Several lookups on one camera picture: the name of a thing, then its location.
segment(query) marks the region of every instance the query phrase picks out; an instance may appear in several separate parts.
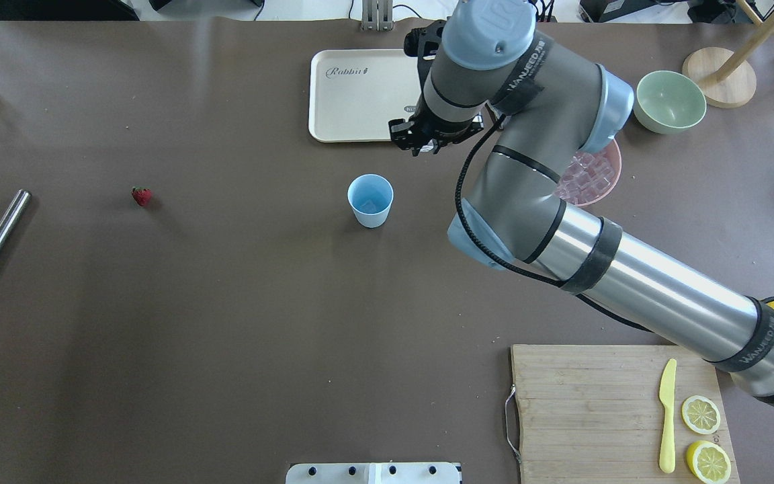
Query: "cutting board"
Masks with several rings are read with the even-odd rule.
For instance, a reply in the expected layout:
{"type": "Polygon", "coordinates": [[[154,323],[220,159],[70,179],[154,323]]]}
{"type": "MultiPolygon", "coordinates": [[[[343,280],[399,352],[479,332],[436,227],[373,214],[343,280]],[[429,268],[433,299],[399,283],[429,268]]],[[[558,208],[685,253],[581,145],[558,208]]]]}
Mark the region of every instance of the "cutting board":
{"type": "Polygon", "coordinates": [[[696,484],[685,463],[685,449],[696,440],[721,445],[733,465],[728,482],[740,482],[716,369],[688,350],[515,344],[513,380],[525,484],[696,484]],[[658,469],[664,415],[658,382],[669,358],[677,361],[677,461],[675,471],[665,474],[658,469]],[[715,434],[685,426],[680,407],[692,395],[718,405],[722,425],[715,434]]]}

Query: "green bowl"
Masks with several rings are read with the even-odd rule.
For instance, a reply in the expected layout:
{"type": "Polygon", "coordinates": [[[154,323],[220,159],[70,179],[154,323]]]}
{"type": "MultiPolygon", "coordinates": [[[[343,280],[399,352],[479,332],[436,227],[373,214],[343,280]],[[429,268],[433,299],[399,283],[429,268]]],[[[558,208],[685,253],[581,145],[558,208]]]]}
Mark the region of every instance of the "green bowl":
{"type": "Polygon", "coordinates": [[[659,134],[685,131],[707,112],[703,92],[694,81],[673,71],[653,71],[638,83],[635,117],[659,134]]]}

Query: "metal bracket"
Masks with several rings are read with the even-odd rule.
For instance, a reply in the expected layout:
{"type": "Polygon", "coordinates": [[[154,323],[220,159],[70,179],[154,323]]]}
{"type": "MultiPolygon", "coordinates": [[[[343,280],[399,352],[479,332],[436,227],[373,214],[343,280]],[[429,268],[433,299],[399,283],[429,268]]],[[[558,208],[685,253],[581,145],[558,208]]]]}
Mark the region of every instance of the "metal bracket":
{"type": "Polygon", "coordinates": [[[363,0],[360,30],[382,32],[393,30],[393,0],[363,0]]]}

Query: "white tray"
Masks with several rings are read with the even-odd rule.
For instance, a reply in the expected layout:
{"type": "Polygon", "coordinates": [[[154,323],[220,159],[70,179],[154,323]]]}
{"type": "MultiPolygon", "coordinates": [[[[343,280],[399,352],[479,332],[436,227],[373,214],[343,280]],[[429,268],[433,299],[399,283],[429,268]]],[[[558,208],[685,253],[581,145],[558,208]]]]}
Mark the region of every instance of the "white tray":
{"type": "Polygon", "coordinates": [[[417,59],[401,49],[322,51],[310,65],[310,134],[316,140],[389,141],[389,120],[420,96],[417,59]]]}

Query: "brown table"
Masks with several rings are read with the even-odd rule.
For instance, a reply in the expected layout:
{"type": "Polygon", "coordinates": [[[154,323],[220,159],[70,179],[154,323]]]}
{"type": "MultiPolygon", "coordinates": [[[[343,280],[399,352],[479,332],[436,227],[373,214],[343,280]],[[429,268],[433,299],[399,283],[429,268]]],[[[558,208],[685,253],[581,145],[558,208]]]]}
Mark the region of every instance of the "brown table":
{"type": "MultiPolygon", "coordinates": [[[[307,132],[322,49],[357,22],[0,24],[0,482],[283,482],[295,462],[457,460],[517,482],[510,344],[660,344],[449,245],[469,145],[412,159],[307,132]],[[362,229],[347,184],[378,172],[362,229]],[[139,208],[134,184],[155,199],[139,208]]],[[[636,85],[749,27],[545,25],[636,85]]],[[[758,92],[690,132],[627,123],[593,212],[774,295],[774,39],[758,92]]],[[[742,481],[774,482],[774,409],[720,376],[742,481]]]]}

